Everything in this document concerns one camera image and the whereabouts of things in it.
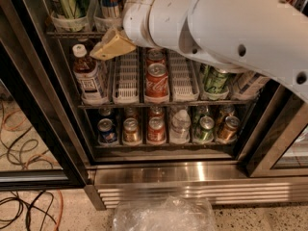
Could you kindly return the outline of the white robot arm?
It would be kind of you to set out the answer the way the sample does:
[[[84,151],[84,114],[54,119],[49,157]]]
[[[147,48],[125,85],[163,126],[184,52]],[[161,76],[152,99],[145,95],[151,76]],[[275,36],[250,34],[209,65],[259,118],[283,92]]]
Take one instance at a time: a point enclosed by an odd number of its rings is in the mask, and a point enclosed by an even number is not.
[[[308,17],[284,0],[126,0],[122,26],[91,56],[165,48],[229,72],[258,72],[308,102]]]

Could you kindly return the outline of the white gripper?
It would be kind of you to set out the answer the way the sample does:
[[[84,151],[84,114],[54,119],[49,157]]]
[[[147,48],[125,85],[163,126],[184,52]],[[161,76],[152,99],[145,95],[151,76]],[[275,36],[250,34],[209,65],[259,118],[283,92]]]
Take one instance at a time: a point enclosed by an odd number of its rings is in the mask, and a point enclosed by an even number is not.
[[[128,54],[137,46],[155,48],[156,44],[149,30],[149,16],[154,1],[126,0],[122,12],[124,30],[110,28],[95,44],[90,55],[96,60],[107,61]]]

